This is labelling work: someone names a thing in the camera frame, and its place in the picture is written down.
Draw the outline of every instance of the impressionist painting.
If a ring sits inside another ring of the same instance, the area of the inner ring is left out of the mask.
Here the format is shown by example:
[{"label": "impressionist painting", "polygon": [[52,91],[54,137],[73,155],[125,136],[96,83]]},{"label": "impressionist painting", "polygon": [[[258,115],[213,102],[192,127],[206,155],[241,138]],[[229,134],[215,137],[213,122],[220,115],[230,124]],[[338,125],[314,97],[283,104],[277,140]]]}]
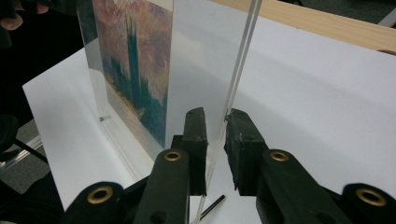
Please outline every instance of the impressionist painting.
[{"label": "impressionist painting", "polygon": [[172,10],[147,0],[93,0],[107,98],[139,140],[165,141]]}]

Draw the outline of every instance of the wooden edge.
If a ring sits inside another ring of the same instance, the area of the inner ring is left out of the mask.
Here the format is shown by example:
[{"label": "wooden edge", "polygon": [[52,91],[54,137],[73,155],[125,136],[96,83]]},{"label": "wooden edge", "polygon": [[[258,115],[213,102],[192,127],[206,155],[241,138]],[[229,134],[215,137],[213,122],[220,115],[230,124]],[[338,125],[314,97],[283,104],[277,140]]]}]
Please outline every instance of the wooden edge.
[{"label": "wooden edge", "polygon": [[[248,10],[248,0],[213,1],[243,11]],[[396,29],[370,22],[357,21],[276,0],[263,0],[260,16],[367,49],[396,52]]]}]

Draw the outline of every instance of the finger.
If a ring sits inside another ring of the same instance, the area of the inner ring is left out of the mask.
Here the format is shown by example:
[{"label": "finger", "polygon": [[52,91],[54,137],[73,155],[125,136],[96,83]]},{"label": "finger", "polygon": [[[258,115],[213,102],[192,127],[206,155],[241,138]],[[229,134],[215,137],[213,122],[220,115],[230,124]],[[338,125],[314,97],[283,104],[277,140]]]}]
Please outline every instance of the finger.
[{"label": "finger", "polygon": [[6,29],[6,30],[15,30],[18,27],[20,27],[23,23],[22,17],[17,14],[16,19],[11,19],[11,18],[3,18],[0,20],[0,25]]},{"label": "finger", "polygon": [[37,3],[37,14],[43,14],[46,13],[49,10],[48,7],[41,5],[39,3]]},{"label": "finger", "polygon": [[22,3],[20,0],[14,0],[15,10],[22,10]]}]

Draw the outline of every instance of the dark background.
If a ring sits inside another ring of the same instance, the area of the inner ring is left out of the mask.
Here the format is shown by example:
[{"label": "dark background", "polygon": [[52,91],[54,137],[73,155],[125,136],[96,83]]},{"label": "dark background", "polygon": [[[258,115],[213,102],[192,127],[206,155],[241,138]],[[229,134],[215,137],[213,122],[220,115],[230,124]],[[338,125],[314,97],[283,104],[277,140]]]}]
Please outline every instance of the dark background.
[{"label": "dark background", "polygon": [[0,49],[0,113],[14,114],[22,126],[33,116],[21,86],[83,45],[77,16],[19,14],[23,25],[10,32],[13,47]]}]

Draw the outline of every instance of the clear acrylic panel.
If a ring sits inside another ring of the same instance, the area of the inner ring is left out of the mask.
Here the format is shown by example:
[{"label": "clear acrylic panel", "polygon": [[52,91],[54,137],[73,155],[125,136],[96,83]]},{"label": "clear acrylic panel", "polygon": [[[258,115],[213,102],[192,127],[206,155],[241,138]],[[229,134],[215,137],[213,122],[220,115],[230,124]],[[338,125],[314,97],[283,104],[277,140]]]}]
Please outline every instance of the clear acrylic panel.
[{"label": "clear acrylic panel", "polygon": [[[210,183],[261,3],[78,1],[98,119],[133,178],[149,175],[185,114],[203,107]],[[191,201],[191,220],[204,201]]]}]

